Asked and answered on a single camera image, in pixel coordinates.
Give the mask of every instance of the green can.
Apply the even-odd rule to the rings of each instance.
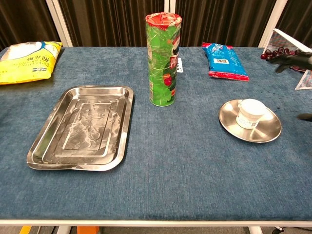
[[[175,101],[176,67],[182,18],[173,13],[146,16],[150,101],[169,106]]]

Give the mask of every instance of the blue felt surface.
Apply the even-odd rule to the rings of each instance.
[[[0,86],[1,219],[312,220],[311,90],[302,76],[235,48],[250,82],[209,78],[201,48],[181,48],[176,101],[149,102],[146,48],[66,48],[49,80]],[[108,172],[36,171],[26,155],[61,94],[76,85],[135,93],[124,160]],[[266,144],[219,123],[223,103],[258,99],[282,122]]]

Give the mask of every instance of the yellow bag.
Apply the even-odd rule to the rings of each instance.
[[[0,59],[0,84],[50,78],[61,46],[54,41],[11,45]]]

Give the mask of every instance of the blue snack bag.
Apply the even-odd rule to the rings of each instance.
[[[210,77],[249,81],[232,46],[204,42],[201,47],[208,57]]]

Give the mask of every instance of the dark curtain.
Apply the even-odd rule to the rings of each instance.
[[[311,48],[312,1],[288,0],[276,27]]]
[[[74,46],[146,46],[145,16],[164,0],[59,0]]]
[[[181,45],[260,43],[276,0],[176,0],[182,17]]]
[[[59,41],[45,0],[0,1],[0,50],[28,41]]]

